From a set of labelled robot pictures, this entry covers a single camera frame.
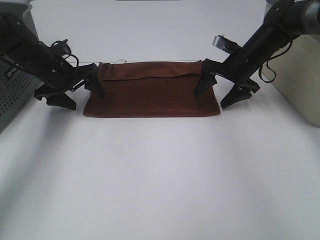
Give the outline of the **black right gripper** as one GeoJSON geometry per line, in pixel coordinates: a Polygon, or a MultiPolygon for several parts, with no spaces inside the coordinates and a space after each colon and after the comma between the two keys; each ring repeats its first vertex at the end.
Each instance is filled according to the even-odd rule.
{"type": "Polygon", "coordinates": [[[220,47],[229,56],[223,63],[206,58],[201,64],[198,83],[193,91],[194,97],[199,97],[207,89],[217,83],[216,75],[224,76],[234,83],[229,93],[222,99],[223,109],[247,100],[256,93],[260,86],[250,79],[260,67],[260,54],[251,47],[220,47]]]}

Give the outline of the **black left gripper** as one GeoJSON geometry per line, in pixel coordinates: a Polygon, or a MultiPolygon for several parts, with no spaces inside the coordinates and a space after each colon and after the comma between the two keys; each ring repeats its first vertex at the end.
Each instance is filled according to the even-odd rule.
{"type": "Polygon", "coordinates": [[[48,106],[56,106],[72,111],[76,110],[76,102],[66,95],[67,91],[75,91],[84,85],[88,91],[104,98],[105,91],[99,79],[99,68],[95,63],[73,67],[60,59],[58,65],[37,74],[43,85],[34,91],[38,100],[46,99],[48,106]]]}

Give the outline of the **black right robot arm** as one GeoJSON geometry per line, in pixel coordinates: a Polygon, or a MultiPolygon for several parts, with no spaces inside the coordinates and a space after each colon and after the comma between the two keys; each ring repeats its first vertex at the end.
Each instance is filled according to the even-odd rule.
{"type": "Polygon", "coordinates": [[[240,46],[236,42],[217,35],[213,46],[229,54],[218,62],[206,58],[201,65],[199,81],[193,91],[195,97],[217,83],[216,76],[231,81],[234,85],[220,105],[227,108],[247,100],[260,86],[251,76],[262,71],[275,54],[285,46],[291,47],[301,35],[319,35],[320,2],[318,0],[278,0],[266,12],[262,25],[240,46]]]}

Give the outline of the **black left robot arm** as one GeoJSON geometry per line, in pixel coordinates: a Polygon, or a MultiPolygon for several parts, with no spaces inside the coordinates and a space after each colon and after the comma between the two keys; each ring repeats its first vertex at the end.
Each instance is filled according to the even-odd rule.
{"type": "Polygon", "coordinates": [[[72,66],[67,58],[76,56],[66,39],[48,46],[9,11],[0,14],[0,55],[8,56],[18,69],[43,82],[33,96],[39,101],[46,99],[49,106],[76,110],[76,102],[66,92],[74,92],[80,87],[100,98],[105,96],[98,80],[99,68],[96,64],[80,66],[77,60],[77,65],[72,66]]]}

